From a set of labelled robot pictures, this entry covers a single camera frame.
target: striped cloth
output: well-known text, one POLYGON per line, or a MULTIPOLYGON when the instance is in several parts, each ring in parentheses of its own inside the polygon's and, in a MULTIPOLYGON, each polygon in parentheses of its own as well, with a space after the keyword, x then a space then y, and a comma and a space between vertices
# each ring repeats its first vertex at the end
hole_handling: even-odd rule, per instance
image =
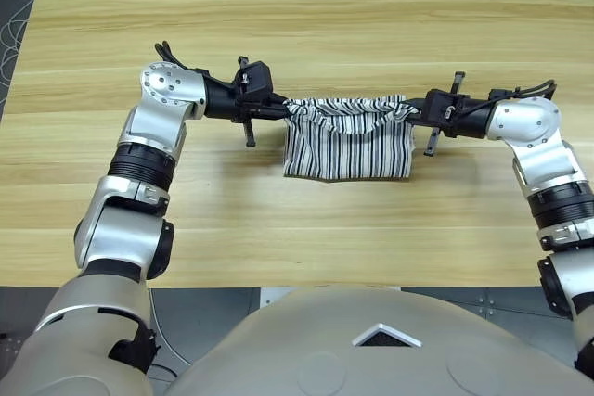
POLYGON ((285 175, 328 181, 406 178, 414 150, 413 107, 404 96, 289 99, 285 175))

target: wooden table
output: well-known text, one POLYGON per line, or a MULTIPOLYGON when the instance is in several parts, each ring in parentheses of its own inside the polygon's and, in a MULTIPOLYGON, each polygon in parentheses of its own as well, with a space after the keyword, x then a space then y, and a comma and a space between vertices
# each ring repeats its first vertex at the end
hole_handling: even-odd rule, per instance
MULTIPOLYGON (((0 126, 0 285, 77 274, 72 233, 105 174, 138 73, 171 42, 230 79, 261 59, 285 96, 483 98, 554 77, 563 134, 594 172, 594 0, 36 0, 0 126)), ((502 144, 442 140, 402 182, 282 176, 283 122, 188 125, 157 287, 521 286, 545 255, 502 144)))

